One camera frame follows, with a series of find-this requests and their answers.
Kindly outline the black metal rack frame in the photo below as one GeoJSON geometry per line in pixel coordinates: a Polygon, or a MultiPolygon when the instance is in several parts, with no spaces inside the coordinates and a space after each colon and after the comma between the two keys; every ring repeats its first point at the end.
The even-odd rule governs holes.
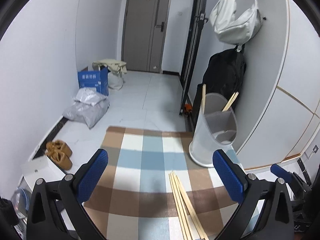
{"type": "Polygon", "coordinates": [[[187,102],[202,29],[204,24],[208,21],[206,18],[206,3],[207,0],[193,0],[187,44],[185,47],[182,70],[180,74],[180,83],[183,89],[179,112],[180,115],[183,114],[184,106],[187,102]]]}

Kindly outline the black hanging backpack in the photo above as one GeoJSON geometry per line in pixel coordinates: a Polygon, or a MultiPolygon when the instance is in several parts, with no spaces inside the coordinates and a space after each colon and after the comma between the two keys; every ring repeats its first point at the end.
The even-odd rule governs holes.
{"type": "Polygon", "coordinates": [[[202,83],[197,85],[193,102],[193,122],[197,122],[200,113],[203,85],[206,85],[206,93],[217,93],[228,100],[233,93],[241,92],[245,71],[243,49],[235,47],[211,56],[202,83]]]}

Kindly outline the blue bowl on floor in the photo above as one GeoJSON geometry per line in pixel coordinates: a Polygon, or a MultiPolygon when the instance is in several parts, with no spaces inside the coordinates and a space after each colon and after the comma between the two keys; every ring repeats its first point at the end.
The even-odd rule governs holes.
{"type": "Polygon", "coordinates": [[[18,219],[25,219],[28,215],[30,199],[27,194],[28,191],[18,188],[12,195],[11,202],[18,219]]]}

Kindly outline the grey door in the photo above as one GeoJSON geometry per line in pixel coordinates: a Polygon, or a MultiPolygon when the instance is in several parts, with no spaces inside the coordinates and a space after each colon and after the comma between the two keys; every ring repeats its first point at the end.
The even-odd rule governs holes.
{"type": "Polygon", "coordinates": [[[126,0],[121,59],[128,70],[160,73],[171,0],[126,0]]]}

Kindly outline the white plastic parcel bag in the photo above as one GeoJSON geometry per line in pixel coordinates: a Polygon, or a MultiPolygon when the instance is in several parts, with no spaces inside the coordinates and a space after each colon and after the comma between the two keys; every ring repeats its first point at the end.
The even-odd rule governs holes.
{"type": "Polygon", "coordinates": [[[75,102],[80,102],[91,106],[95,106],[106,99],[107,96],[87,87],[80,88],[76,96],[73,98],[75,102]]]}

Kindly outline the wall power outlet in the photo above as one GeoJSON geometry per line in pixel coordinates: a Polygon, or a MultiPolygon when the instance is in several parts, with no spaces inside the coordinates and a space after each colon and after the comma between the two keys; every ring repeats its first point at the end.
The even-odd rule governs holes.
{"type": "Polygon", "coordinates": [[[313,147],[313,149],[312,149],[312,152],[311,152],[311,154],[315,154],[315,153],[317,153],[317,151],[318,151],[318,146],[317,145],[315,145],[314,147],[313,147]]]}

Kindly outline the brown slipper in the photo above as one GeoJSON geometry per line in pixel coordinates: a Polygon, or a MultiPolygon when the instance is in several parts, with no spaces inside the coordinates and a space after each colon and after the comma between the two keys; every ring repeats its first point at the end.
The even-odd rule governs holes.
{"type": "Polygon", "coordinates": [[[60,150],[48,151],[46,155],[49,159],[63,170],[70,170],[72,168],[72,162],[70,158],[60,150]]]}
{"type": "Polygon", "coordinates": [[[46,143],[46,149],[48,152],[61,151],[67,157],[72,155],[70,147],[62,140],[49,141],[46,143]]]}

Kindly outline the chopstick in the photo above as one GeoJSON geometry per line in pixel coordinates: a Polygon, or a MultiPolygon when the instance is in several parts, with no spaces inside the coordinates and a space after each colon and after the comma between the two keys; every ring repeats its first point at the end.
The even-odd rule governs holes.
{"type": "Polygon", "coordinates": [[[200,239],[208,240],[209,238],[208,238],[207,234],[205,233],[203,226],[201,225],[201,222],[200,222],[200,220],[199,220],[199,218],[198,218],[198,216],[197,216],[197,214],[195,212],[195,209],[194,209],[194,207],[193,207],[193,205],[192,205],[192,203],[190,201],[190,198],[188,197],[183,185],[180,182],[180,179],[178,178],[178,176],[175,173],[174,173],[174,179],[175,179],[175,181],[177,183],[177,186],[178,186],[179,191],[180,191],[180,193],[182,195],[184,203],[185,203],[185,205],[186,205],[186,207],[187,207],[187,209],[189,211],[189,214],[190,214],[191,219],[192,219],[192,221],[193,221],[193,223],[195,225],[195,228],[196,228],[196,230],[197,230],[197,232],[198,232],[198,234],[200,236],[200,239]]]}
{"type": "Polygon", "coordinates": [[[238,97],[239,92],[235,92],[232,97],[228,100],[227,104],[225,105],[225,107],[223,108],[222,112],[225,112],[227,110],[230,109],[231,105],[233,104],[233,102],[236,100],[236,98],[238,97]]]}
{"type": "Polygon", "coordinates": [[[207,234],[205,233],[203,226],[201,225],[201,222],[195,212],[195,209],[193,208],[191,201],[186,193],[184,194],[183,199],[184,199],[186,207],[190,213],[191,219],[195,225],[195,228],[200,236],[200,239],[209,240],[209,238],[208,238],[207,234]]]}
{"type": "Polygon", "coordinates": [[[202,86],[202,101],[201,101],[201,107],[202,107],[203,114],[205,111],[205,105],[206,105],[206,84],[204,83],[202,86]]]}
{"type": "Polygon", "coordinates": [[[171,185],[171,189],[172,189],[172,194],[173,194],[173,197],[174,197],[175,206],[176,206],[176,210],[177,210],[177,214],[178,214],[178,219],[179,219],[181,230],[182,230],[183,239],[187,240],[188,236],[187,236],[187,231],[186,231],[186,227],[185,227],[185,222],[183,220],[183,212],[181,210],[181,202],[180,202],[180,199],[178,197],[178,191],[176,189],[176,184],[174,182],[174,178],[173,178],[172,172],[169,173],[169,179],[170,179],[170,185],[171,185]]]}
{"type": "Polygon", "coordinates": [[[185,204],[184,204],[184,201],[183,201],[183,198],[182,198],[182,194],[181,194],[181,191],[178,187],[178,182],[177,182],[177,179],[175,178],[175,174],[174,172],[172,172],[173,174],[173,178],[174,178],[174,182],[176,184],[176,189],[178,191],[178,197],[180,199],[180,202],[181,202],[181,210],[183,212],[183,220],[185,222],[185,227],[186,227],[186,231],[187,231],[187,236],[188,236],[188,239],[189,240],[192,240],[192,235],[191,235],[191,229],[190,229],[190,224],[189,224],[189,219],[188,219],[188,216],[187,216],[187,212],[186,212],[186,209],[185,209],[185,204]]]}

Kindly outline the brown slipper near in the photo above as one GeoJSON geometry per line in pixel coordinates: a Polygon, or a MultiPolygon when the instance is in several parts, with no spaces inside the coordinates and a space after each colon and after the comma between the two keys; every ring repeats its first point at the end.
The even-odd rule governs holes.
{"type": "Polygon", "coordinates": [[[46,155],[49,159],[63,170],[70,170],[72,168],[72,162],[70,158],[60,150],[48,151],[46,155]]]}

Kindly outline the checkered plaid mat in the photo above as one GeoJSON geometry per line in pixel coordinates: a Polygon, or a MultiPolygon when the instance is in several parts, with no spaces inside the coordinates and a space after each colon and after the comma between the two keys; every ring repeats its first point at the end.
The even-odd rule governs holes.
{"type": "Polygon", "coordinates": [[[213,168],[189,157],[188,132],[161,132],[111,126],[102,148],[105,168],[84,207],[107,239],[182,239],[169,174],[180,179],[210,239],[237,204],[213,168]]]}

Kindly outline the orange small object on floor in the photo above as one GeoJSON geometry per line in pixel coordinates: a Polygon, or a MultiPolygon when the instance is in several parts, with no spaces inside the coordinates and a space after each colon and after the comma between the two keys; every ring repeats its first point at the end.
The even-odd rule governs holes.
{"type": "Polygon", "coordinates": [[[183,108],[184,115],[190,115],[192,111],[193,111],[193,108],[191,104],[187,103],[184,105],[184,108],[183,108]]]}

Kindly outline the beige cloth bag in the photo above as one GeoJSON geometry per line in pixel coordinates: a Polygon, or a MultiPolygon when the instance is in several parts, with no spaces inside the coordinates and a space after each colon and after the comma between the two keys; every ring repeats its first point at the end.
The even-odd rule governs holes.
{"type": "Polygon", "coordinates": [[[123,75],[127,73],[126,62],[115,59],[103,59],[94,61],[94,70],[105,67],[108,69],[108,87],[113,90],[120,90],[124,85],[123,75]]]}

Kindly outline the white flat box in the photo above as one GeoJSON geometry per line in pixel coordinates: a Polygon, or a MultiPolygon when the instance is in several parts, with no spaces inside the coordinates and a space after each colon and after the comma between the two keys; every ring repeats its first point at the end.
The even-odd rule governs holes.
{"type": "Polygon", "coordinates": [[[39,178],[44,179],[46,182],[51,182],[61,180],[65,176],[65,173],[46,156],[22,164],[21,170],[31,190],[39,178]]]}

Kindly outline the grey plastic parcel bag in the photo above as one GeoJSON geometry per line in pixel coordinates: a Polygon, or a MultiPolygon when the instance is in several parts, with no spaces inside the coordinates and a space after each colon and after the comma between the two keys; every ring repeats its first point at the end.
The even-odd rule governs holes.
{"type": "Polygon", "coordinates": [[[105,99],[96,105],[88,105],[81,102],[75,102],[63,111],[63,117],[70,121],[86,124],[92,129],[97,122],[106,114],[110,106],[109,100],[105,99]]]}

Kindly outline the white grey hanging bag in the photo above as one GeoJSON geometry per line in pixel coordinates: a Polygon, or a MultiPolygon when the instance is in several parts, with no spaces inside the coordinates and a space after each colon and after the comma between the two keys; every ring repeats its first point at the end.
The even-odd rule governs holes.
{"type": "Polygon", "coordinates": [[[236,0],[219,0],[213,7],[209,21],[218,40],[227,44],[243,45],[253,38],[263,24],[258,0],[236,17],[236,0]]]}

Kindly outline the brown slipper far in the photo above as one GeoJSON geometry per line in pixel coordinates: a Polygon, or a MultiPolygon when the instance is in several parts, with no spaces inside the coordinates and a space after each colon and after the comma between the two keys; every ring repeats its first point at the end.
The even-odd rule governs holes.
{"type": "Polygon", "coordinates": [[[49,141],[46,143],[46,149],[48,152],[61,151],[67,157],[72,155],[70,147],[62,140],[49,141]]]}

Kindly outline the blue cardboard box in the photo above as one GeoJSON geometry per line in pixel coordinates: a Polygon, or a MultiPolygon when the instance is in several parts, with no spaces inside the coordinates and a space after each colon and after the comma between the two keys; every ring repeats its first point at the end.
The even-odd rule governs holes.
{"type": "Polygon", "coordinates": [[[96,70],[83,69],[78,72],[79,88],[91,88],[108,96],[108,69],[104,66],[96,70]]]}

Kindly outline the white divided utensil holder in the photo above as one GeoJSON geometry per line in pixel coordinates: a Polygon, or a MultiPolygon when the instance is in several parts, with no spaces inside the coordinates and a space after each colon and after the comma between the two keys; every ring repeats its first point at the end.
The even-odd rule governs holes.
{"type": "Polygon", "coordinates": [[[217,93],[206,94],[201,105],[193,139],[189,145],[191,159],[202,167],[213,167],[213,153],[223,150],[235,155],[233,142],[238,124],[234,111],[223,111],[227,99],[217,93]]]}

